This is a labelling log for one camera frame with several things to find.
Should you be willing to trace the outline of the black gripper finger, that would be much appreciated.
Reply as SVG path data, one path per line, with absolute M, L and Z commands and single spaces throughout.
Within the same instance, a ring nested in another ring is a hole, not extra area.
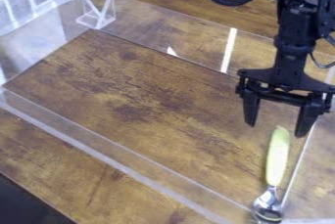
M 255 126 L 259 106 L 260 106 L 259 95 L 252 90 L 247 89 L 244 93 L 244 116 L 246 116 L 246 123 L 250 126 Z
M 295 136 L 298 138 L 302 138 L 309 134 L 318 117 L 326 112 L 330 112 L 329 105 L 317 102 L 309 102 L 305 106 L 302 106 L 295 129 Z

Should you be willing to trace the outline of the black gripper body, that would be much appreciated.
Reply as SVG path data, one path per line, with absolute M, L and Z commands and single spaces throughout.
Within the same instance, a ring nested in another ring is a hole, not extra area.
M 303 71 L 287 73 L 275 68 L 240 69 L 236 93 L 244 99 L 246 90 L 252 90 L 260 100 L 285 103 L 295 107 L 317 102 L 330 106 L 335 92 L 330 85 L 313 79 Z

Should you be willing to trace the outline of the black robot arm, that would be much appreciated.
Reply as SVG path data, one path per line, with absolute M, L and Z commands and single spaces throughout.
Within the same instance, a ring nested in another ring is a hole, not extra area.
M 212 0 L 238 7 L 252 0 Z M 326 39 L 335 45 L 335 0 L 276 0 L 279 33 L 274 39 L 276 59 L 274 67 L 240 69 L 236 93 L 244 100 L 244 116 L 256 123 L 263 100 L 301 108 L 295 135 L 303 137 L 321 115 L 330 112 L 335 86 L 306 74 L 307 60 L 314 58 L 315 44 Z

